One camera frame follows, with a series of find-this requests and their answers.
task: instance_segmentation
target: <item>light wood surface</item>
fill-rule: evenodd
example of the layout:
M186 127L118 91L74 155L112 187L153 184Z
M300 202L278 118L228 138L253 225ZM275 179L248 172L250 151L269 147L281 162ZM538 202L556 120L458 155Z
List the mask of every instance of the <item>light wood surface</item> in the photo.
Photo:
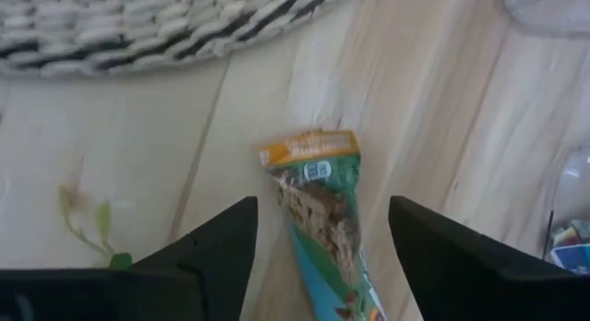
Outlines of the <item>light wood surface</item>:
M363 244L392 320L420 319L386 225L404 195L538 255L558 158L590 134L584 39L542 38L501 0L348 0L314 23L180 70L0 81L0 267L90 267L57 187L113 203L112 245L135 259L244 196L260 226L244 320L311 306L256 147L315 127L362 149ZM76 214L89 236L92 218Z

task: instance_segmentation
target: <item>black plastic part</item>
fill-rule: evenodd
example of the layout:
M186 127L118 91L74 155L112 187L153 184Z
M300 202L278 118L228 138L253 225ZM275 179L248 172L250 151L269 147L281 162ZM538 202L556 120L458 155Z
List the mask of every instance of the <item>black plastic part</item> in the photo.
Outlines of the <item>black plastic part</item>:
M188 272L199 278L206 320L238 320L254 262L258 203L246 197L133 270Z
M389 225L424 321L587 319L588 276L522 253L401 196L391 198Z
M0 320L238 320L257 226L246 197L129 270L0 271Z

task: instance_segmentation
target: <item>orange label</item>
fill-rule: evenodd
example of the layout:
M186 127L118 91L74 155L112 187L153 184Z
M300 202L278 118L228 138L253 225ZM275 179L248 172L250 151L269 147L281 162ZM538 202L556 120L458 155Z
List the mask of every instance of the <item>orange label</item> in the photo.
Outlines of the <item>orange label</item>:
M312 131L292 137L260 150L260 161L266 167L294 161L320 159L359 153L353 131Z
M371 316L369 316L369 320L371 321L384 321L385 318L381 314L381 311L377 307L373 307L371 311Z

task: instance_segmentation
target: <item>plastic wrapper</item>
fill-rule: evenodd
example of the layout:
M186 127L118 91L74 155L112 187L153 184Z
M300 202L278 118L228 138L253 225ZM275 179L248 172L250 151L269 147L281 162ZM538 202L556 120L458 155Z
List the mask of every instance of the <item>plastic wrapper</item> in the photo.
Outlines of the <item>plastic wrapper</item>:
M316 320L385 320L360 249L354 133L305 133L263 148L260 159L289 216Z

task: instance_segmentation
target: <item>black and white woven rug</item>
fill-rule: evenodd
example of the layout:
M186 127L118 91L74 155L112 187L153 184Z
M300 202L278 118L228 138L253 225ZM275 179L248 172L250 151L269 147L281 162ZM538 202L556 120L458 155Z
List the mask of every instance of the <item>black and white woven rug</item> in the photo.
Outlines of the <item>black and white woven rug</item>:
M183 65L278 35L339 0L2 0L0 73Z

